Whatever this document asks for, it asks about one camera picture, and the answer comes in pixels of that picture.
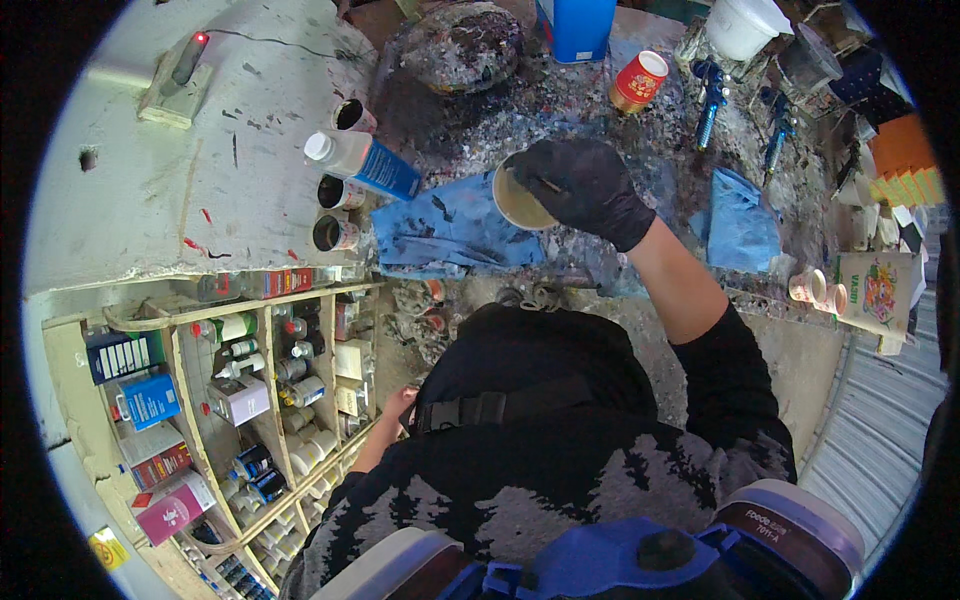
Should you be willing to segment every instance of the concrete floor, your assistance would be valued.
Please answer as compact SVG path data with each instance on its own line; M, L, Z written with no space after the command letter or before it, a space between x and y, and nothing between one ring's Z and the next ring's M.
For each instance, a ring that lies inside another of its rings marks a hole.
M450 321L492 301L504 285L529 289L529 281L508 278L467 277L448 282L441 312ZM657 397L661 421L683 427L686 423L686 377L666 342L653 304L641 298L599 298L592 290L567 290L569 307L606 317L627 330L637 360L647 371ZM381 295L383 312L394 312L389 287ZM844 334L808 324L744 316L754 332L780 401L780 418L793 435L794 452L802 456L827 402ZM402 385L413 382L427 368L413 347L402 347L381 335L377 341L378 401Z

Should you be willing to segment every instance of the yellow sticker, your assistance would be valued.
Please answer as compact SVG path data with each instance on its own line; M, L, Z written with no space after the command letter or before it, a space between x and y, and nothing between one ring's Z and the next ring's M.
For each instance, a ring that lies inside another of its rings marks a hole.
M130 559L130 554L124 550L123 544L113 535L113 530L109 527L104 527L90 536L87 541L90 542L90 548L107 572Z

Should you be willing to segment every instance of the blue spray gun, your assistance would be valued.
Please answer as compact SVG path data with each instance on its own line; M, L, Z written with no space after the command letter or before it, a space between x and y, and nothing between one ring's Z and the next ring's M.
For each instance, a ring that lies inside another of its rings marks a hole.
M697 122L697 150L704 152L710 143L717 110L727 105L730 89L724 84L730 80L730 75L723 72L713 55L694 61L690 65L690 72L701 82L699 101L704 103L704 109Z
M791 114L790 101L781 91L765 86L760 90L760 100L770 107L770 124L774 126L766 154L763 155L763 185L766 185L777 170L777 161L783 151L786 136L797 134L794 127L797 125L797 117Z

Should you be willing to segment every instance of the gloved hand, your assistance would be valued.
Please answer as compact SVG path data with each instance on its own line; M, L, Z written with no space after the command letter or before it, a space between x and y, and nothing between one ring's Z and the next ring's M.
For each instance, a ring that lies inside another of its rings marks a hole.
M618 252L636 246L657 217L616 150L594 139L541 140L504 167L558 221L613 242Z

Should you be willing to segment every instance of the wooden shelf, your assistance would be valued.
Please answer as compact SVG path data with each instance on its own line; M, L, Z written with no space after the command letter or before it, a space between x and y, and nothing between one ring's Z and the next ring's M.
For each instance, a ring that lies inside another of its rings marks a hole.
M281 513L290 508L295 510L296 529L307 535L311 527L303 506L305 502L313 499L310 496L310 489L321 477L328 476L331 472L337 474L338 483L342 480L344 457L366 440L376 421L376 396L375 391L370 389L371 399L367 415L371 418L371 422L349 440L341 440L335 402L334 327L336 294L359 290L374 290L375 294L375 289L380 285L382 284L341 285L270 300L245 300L206 307L191 304L183 297L168 297L150 300L150 306L147 309L128 303L103 310L104 320L114 329L159 330L162 334L167 360L164 370L168 371L173 379L181 407L180 413L169 421L182 434L193 461L193 469L204 478L213 493L215 505L204 514L204 517L224 536L223 543L215 546L199 542L196 545L211 555L212 562L229 554L237 554L242 562L252 569L252 573L274 593L278 593L278 586L253 554L251 543ZM278 353L277 339L275 339L276 323L271 307L281 303L311 299L320 299L320 321L326 342L324 354L309 361L310 372L322 379L326 386L324 397L312 406L317 415L315 422L318 426L322 425L334 432L337 437L337 446L306 476L299 477L290 462L286 434L281 420L281 404L276 393L275 360L278 358ZM141 310L140 314L148 317L135 318L137 310ZM265 413L241 424L239 428L234 428L219 416L204 414L203 404L207 402L206 383L210 377L208 371L212 368L212 365L206 364L210 361L206 353L211 350L209 346L187 347L193 343L187 325L203 319L245 311L252 311L257 317L256 340L259 352L263 354L265 367L255 376L261 377L266 383L271 404ZM152 547L132 518L128 508L129 501L138 490L128 472L120 473L116 470L117 464L123 463L123 458L116 443L115 426L108 415L108 402L105 400L104 389L93 384L89 375L89 366L81 364L76 358L85 354L79 322L56 322L44 327L44 342L55 391L61 411L68 422L73 443L81 454L84 468L88 471L91 482L101 482L105 474L109 475L106 483L95 483L95 487L98 494L104 498L113 517L120 524L122 533L165 580L169 579L170 573L194 572L196 569L172 542L165 542L156 548ZM195 364L199 360L195 354L204 356L204 360L199 361L202 364ZM241 437L257 439L266 445L273 456L276 468L286 478L288 487L288 491L280 498L258 511L259 515L254 523L247 524L245 527L241 527L237 522L220 489L220 481L226 475L232 456L240 447ZM181 533L189 536L189 528ZM173 567L169 565L172 560L186 564ZM211 590L199 576L193 577L195 582L186 576L180 578L183 581L178 585L178 592L184 597L209 597Z

